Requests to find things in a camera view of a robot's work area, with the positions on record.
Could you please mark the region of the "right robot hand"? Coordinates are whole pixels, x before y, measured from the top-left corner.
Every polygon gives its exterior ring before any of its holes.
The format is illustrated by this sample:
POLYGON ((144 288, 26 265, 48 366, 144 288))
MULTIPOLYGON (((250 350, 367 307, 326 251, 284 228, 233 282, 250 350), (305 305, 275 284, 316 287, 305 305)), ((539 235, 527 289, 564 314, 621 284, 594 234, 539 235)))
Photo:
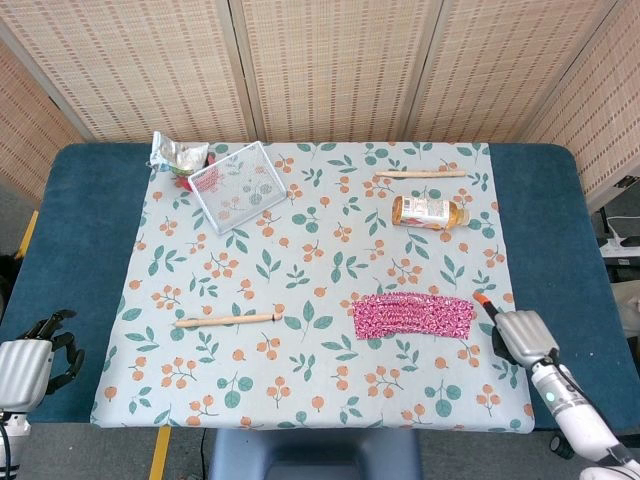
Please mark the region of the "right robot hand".
POLYGON ((493 322, 491 340, 496 356, 527 370, 537 364, 556 363, 559 346, 535 311, 499 312, 485 295, 475 292, 473 298, 493 322))

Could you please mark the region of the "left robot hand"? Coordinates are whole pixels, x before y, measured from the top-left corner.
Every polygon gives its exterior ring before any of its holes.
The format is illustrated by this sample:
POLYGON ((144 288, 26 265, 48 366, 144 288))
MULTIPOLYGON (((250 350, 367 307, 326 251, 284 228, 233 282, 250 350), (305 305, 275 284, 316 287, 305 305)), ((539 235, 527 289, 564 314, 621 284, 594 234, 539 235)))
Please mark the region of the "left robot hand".
POLYGON ((62 322, 76 316, 73 310, 54 312, 38 321, 15 340, 1 344, 1 411, 26 414, 36 409, 46 395, 72 382, 85 359, 71 332, 56 335, 62 322), (64 348, 68 368, 52 377, 55 353, 64 348))

